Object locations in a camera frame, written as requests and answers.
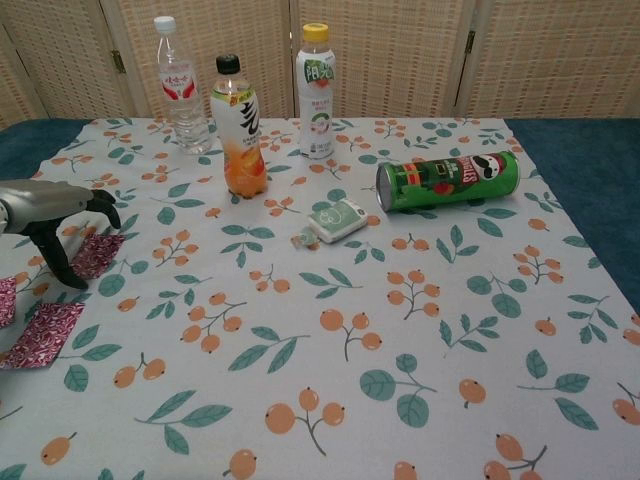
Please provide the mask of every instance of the orange liquid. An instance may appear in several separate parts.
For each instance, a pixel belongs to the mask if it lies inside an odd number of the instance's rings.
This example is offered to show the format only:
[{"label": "orange liquid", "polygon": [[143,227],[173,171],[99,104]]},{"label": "orange liquid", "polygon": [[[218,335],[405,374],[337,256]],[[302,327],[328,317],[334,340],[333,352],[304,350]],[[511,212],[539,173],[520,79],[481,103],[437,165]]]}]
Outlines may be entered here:
[{"label": "orange liquid", "polygon": [[267,191],[267,170],[259,146],[240,150],[225,145],[224,178],[229,190],[244,198]]}]

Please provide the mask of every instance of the woven panel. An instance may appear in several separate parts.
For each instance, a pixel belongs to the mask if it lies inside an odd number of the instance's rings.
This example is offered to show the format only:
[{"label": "woven panel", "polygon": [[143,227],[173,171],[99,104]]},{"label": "woven panel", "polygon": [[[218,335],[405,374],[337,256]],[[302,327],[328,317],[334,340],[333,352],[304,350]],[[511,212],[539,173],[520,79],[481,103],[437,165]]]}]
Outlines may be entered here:
[{"label": "woven panel", "polygon": [[8,53],[0,48],[0,129],[42,114],[29,100]]},{"label": "woven panel", "polygon": [[118,0],[147,100],[154,115],[166,113],[158,80],[158,34],[153,19],[176,18],[178,34],[195,61],[208,114],[209,92],[217,76],[215,58],[240,57],[254,85],[263,117],[293,114],[289,3],[286,0]]},{"label": "woven panel", "polygon": [[127,113],[97,0],[0,0],[0,10],[51,116]]},{"label": "woven panel", "polygon": [[624,115],[640,85],[640,1],[496,0],[467,113]]},{"label": "woven panel", "polygon": [[[464,0],[298,0],[302,25],[329,25],[334,115],[441,116]],[[451,79],[457,85],[457,78]]]}]

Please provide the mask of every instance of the black bottle cap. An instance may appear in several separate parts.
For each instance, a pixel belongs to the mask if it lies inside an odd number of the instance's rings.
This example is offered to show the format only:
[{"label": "black bottle cap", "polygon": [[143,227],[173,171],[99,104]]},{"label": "black bottle cap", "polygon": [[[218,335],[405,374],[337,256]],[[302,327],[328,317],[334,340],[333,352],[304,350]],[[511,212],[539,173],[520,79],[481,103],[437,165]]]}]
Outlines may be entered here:
[{"label": "black bottle cap", "polygon": [[237,55],[227,53],[216,57],[216,67],[223,75],[238,73],[240,71],[240,60]]}]

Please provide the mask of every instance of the white bottle cap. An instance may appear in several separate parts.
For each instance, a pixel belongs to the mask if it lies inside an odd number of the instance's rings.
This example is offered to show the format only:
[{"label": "white bottle cap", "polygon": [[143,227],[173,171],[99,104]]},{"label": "white bottle cap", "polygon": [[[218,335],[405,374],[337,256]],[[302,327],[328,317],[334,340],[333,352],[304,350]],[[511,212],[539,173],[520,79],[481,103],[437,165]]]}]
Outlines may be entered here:
[{"label": "white bottle cap", "polygon": [[173,33],[176,31],[176,19],[173,17],[156,17],[153,24],[158,33]]}]

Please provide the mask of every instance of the orange juice bottle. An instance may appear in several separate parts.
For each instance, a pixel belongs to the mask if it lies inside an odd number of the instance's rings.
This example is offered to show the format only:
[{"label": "orange juice bottle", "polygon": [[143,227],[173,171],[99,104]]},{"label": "orange juice bottle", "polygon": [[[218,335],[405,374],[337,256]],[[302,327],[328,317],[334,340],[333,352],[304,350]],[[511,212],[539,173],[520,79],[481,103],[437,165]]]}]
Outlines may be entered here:
[{"label": "orange juice bottle", "polygon": [[229,191],[251,198],[267,190],[260,153],[260,107],[255,90],[240,75],[236,55],[216,58],[220,76],[211,91],[211,111],[224,150],[224,178]]}]

